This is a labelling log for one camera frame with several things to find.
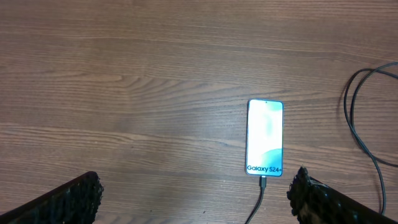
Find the smartphone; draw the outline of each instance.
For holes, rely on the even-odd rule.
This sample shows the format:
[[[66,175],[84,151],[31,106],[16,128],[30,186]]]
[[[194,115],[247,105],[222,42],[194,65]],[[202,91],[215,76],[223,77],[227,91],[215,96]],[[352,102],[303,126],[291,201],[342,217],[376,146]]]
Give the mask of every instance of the smartphone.
[[[284,104],[253,99],[248,105],[246,173],[280,177],[283,169]]]

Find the phone screen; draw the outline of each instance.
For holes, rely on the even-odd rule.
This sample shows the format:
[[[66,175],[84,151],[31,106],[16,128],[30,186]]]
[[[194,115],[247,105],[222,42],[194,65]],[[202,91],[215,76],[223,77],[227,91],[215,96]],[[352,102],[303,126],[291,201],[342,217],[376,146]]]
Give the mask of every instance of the phone screen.
[[[250,100],[246,172],[280,177],[283,157],[283,111],[280,101]]]

